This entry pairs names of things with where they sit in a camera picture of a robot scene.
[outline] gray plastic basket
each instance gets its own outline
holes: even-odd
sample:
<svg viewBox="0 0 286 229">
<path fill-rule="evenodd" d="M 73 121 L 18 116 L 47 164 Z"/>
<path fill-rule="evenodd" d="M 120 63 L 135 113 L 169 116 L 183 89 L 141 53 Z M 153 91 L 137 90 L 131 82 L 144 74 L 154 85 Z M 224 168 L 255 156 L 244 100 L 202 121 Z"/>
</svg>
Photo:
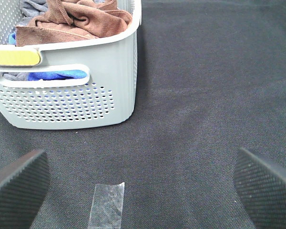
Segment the gray plastic basket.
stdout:
<svg viewBox="0 0 286 229">
<path fill-rule="evenodd" d="M 133 15 L 129 28 L 112 37 L 31 45 L 41 62 L 36 66 L 0 66 L 0 111 L 14 126 L 27 129 L 77 129 L 125 121 L 134 109 L 137 77 L 137 35 L 141 0 L 118 0 Z M 19 0 L 0 0 L 0 49 L 22 18 Z M 79 69 L 81 80 L 13 82 L 2 72 Z"/>
</svg>

